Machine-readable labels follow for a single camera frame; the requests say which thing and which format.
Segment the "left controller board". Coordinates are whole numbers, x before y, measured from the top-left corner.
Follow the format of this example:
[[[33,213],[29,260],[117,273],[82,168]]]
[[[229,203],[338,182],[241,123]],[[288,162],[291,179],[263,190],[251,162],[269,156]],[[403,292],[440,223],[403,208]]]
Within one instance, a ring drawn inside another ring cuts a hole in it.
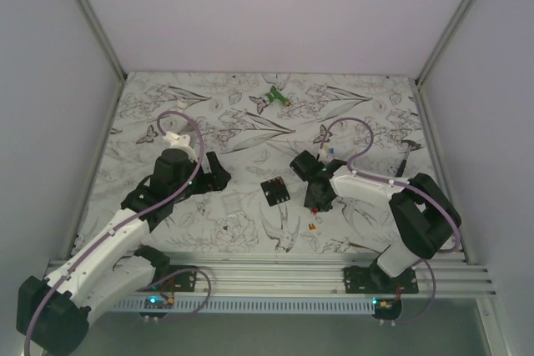
[[[174,299],[169,297],[151,295],[144,300],[144,307],[149,310],[166,310],[173,306]]]

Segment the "aluminium frame rail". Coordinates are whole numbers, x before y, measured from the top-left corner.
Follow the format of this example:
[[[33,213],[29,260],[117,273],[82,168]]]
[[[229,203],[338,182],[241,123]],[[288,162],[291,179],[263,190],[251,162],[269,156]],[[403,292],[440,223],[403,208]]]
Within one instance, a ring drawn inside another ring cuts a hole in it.
[[[171,263],[205,271],[220,296],[345,296],[343,269],[368,266],[372,253],[171,253]],[[437,298],[495,298],[488,269],[468,264],[463,253],[439,254],[427,268],[415,266],[419,293]]]

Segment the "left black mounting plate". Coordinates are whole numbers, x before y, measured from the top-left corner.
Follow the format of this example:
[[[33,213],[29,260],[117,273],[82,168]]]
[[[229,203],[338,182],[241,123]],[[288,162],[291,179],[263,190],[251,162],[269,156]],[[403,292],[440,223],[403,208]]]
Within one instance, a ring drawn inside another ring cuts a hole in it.
[[[170,265],[163,268],[146,268],[130,273],[124,280],[128,290],[141,293],[192,293],[196,287],[198,269],[188,265]]]

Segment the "black mounting plate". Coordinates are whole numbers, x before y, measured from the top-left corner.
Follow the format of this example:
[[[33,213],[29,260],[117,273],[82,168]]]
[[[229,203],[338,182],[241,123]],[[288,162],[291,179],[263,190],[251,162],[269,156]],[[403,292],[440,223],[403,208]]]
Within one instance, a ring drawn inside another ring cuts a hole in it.
[[[399,276],[389,277],[378,267],[350,266],[343,269],[345,292],[354,294],[419,293],[416,273],[407,268]]]
[[[146,268],[130,273],[124,280],[128,290],[141,293],[192,293],[196,287],[198,269],[188,265],[170,265],[163,268]]]

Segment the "controller board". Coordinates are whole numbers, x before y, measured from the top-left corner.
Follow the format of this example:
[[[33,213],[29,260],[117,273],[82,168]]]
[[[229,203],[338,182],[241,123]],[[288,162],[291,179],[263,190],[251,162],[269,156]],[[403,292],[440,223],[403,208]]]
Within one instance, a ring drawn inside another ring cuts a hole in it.
[[[392,310],[393,308],[400,308],[402,301],[400,298],[373,298],[372,303],[375,311],[377,310]]]
[[[144,300],[144,307],[149,310],[166,310],[173,306],[174,299],[169,297],[151,295]]]

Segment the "black fuse box base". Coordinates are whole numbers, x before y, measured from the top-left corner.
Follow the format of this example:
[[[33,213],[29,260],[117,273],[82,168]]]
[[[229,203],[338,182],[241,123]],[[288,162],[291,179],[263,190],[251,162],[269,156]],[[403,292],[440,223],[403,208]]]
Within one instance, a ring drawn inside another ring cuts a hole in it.
[[[290,194],[282,177],[264,181],[260,187],[270,207],[290,200]]]

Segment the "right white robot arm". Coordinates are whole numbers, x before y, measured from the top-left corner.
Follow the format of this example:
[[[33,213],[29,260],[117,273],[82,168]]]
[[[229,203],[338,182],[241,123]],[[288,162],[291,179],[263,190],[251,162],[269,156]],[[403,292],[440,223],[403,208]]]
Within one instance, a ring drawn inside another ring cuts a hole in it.
[[[413,178],[387,177],[368,173],[349,163],[333,159],[322,163],[304,151],[290,168],[305,183],[304,207],[326,213],[337,198],[353,198],[374,206],[387,206],[400,238],[376,258],[370,284],[389,293],[405,270],[436,253],[454,253],[461,245],[461,217],[429,175]]]

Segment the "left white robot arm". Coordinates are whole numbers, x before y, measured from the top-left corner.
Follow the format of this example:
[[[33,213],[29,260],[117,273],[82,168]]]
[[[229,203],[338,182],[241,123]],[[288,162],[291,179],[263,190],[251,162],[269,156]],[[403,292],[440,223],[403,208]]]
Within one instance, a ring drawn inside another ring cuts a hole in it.
[[[144,239],[185,199],[226,188],[231,176],[216,154],[206,155],[209,171],[186,151],[170,148],[156,159],[154,171],[121,202],[103,230],[45,278],[31,276],[18,290],[16,329],[24,354],[37,345],[52,355],[70,355],[90,327],[119,300],[136,290],[170,288],[179,275],[194,288],[199,270],[173,266]]]

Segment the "white and grey pipe fitting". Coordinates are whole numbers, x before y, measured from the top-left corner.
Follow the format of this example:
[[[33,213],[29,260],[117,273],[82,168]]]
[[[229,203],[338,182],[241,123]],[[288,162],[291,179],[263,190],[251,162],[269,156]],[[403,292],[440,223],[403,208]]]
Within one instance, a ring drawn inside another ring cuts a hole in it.
[[[196,130],[194,125],[188,120],[189,115],[186,113],[186,108],[188,104],[183,100],[178,100],[176,104],[176,111],[179,113],[178,119],[180,120],[180,125],[178,128],[179,134],[187,134],[190,137],[196,137]]]

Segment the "clear fuse box cover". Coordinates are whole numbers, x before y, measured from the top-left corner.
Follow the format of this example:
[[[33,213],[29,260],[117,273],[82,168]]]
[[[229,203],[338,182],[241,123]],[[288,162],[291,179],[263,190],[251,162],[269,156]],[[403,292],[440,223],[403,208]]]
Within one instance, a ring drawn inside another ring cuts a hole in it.
[[[231,193],[221,197],[226,215],[235,215],[243,211],[241,198],[238,193]]]

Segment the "right controller board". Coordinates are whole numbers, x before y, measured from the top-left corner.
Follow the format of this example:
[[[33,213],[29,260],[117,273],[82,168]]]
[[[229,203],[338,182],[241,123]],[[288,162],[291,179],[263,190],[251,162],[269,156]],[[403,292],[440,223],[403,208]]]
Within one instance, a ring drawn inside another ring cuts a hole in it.
[[[377,310],[392,310],[393,308],[400,308],[402,301],[400,298],[373,298],[372,303],[375,311]]]

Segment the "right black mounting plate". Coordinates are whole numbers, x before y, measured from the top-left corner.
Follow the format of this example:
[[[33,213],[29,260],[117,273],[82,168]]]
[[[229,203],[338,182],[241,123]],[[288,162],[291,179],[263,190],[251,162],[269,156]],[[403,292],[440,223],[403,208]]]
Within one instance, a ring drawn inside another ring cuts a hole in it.
[[[407,268],[399,276],[389,277],[378,267],[350,266],[343,269],[345,292],[354,294],[419,293],[416,273]]]

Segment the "small grey hammer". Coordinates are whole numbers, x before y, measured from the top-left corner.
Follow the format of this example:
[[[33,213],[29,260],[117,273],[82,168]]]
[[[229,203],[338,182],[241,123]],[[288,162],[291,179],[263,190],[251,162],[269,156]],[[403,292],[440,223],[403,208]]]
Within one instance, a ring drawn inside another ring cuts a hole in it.
[[[399,165],[399,167],[398,167],[398,169],[396,170],[396,173],[395,173],[395,176],[398,177],[398,178],[401,177],[403,175],[403,173],[405,172],[407,160],[408,160],[408,157],[410,156],[411,152],[412,151],[416,151],[417,149],[420,148],[420,144],[415,142],[415,141],[412,141],[412,140],[403,139],[400,142],[402,144],[406,145],[406,151],[405,151],[404,157],[401,160],[400,165]]]

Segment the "floral printed table mat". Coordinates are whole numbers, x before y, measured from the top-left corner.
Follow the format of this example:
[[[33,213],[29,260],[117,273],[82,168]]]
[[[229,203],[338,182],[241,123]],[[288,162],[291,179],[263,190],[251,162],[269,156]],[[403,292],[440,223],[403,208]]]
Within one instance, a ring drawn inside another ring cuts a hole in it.
[[[272,86],[290,106],[263,102]],[[163,251],[380,252],[398,237],[388,207],[342,198],[328,213],[312,213],[303,205],[306,185],[290,162],[305,150],[323,148],[332,158],[353,158],[359,168],[392,176],[406,151],[401,140],[408,139],[420,148],[408,157],[405,176],[434,172],[405,77],[131,73],[76,249],[103,228],[126,195],[153,171],[167,148],[163,132],[178,133],[178,100],[188,104],[188,120],[197,134],[192,145],[216,152],[231,179],[222,192],[196,195],[174,207],[146,240]],[[277,177],[283,178],[290,200],[270,207],[260,184]],[[221,197],[231,193],[240,195],[243,211],[226,215]]]

